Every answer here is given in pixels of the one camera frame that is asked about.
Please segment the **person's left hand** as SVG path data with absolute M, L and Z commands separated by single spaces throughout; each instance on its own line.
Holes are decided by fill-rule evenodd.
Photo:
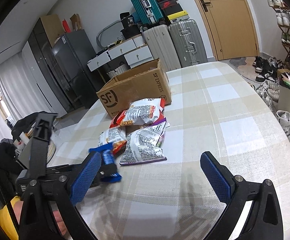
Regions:
M 20 222 L 22 205 L 23 205 L 23 201 L 17 200 L 13 206 L 13 210 L 14 210 L 14 213 L 15 213 L 15 216 L 16 216 L 18 223 Z M 56 223 L 58 225 L 58 228 L 61 231 L 61 234 L 64 236 L 65 233 L 67 233 L 67 228 L 66 228 L 65 223 L 60 215 L 60 212 L 58 210 L 55 210 L 55 211 L 53 211 L 53 215 L 54 215 L 54 218 L 55 218 Z

